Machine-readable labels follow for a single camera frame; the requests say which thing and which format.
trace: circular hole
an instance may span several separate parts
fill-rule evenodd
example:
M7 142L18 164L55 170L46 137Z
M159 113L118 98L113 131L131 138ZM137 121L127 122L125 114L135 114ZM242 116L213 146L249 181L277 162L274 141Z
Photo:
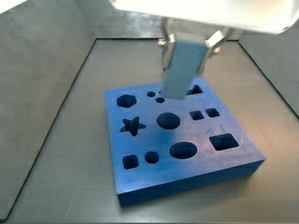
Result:
M149 92L149 93L147 93L147 96L150 96L150 97L155 97L155 92Z
M155 99L155 101L159 102L159 103L163 103L163 102L165 102L165 98L163 98L163 97L158 97L158 98Z
M174 158L191 158L198 153L198 147L194 143L181 142L173 145L170 153Z
M151 164L151 165L155 164L155 163L158 163L158 161L159 161L159 154L155 151L149 151L145 154L145 161L149 164Z
M157 117L157 122L163 129L174 130L181 126L181 117L167 112Z

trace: star-shaped hole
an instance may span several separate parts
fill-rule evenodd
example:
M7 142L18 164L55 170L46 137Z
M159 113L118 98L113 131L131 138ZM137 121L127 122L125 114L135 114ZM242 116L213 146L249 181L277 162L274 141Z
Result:
M146 128L146 125L139 122L139 116L135 117L133 121L125 119L123 123L126 126L121 129L121 132L130 131L134 137L137 136L138 131Z

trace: hexagonal hole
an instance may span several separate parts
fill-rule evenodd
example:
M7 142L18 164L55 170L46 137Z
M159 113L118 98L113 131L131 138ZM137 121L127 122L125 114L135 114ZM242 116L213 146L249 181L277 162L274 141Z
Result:
M131 94L123 94L117 98L117 105L122 108L131 108L137 105L137 97Z

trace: small square hole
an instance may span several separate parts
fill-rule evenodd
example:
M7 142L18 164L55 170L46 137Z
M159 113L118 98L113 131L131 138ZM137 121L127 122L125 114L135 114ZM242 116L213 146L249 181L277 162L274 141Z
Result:
M193 111L190 114L191 114L191 119L194 121L202 120L205 118L205 116L199 110Z
M137 168L139 166L137 155L123 157L123 165L127 170Z
M225 151L228 149L240 147L240 143L230 133L220 136L212 136L210 142L217 151Z
M221 116L221 113L216 108L207 108L206 113L207 113L209 117Z

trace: blue block side face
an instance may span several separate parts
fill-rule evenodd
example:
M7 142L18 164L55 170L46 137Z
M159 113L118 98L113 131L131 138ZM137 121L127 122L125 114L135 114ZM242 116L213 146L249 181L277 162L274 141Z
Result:
M147 200L154 200L163 196L190 191L195 188L214 185L220 182L252 175L264 162L265 160L252 164L244 164L226 170L216 171L193 178L186 178L163 185L121 193L118 195L121 206L126 207Z
M266 160L202 78L183 101L165 99L161 88L153 84L106 92L118 195L151 195L149 189L183 185L186 179L234 179L256 171L240 167ZM214 181L209 174L229 169L238 169L238 175L229 172Z

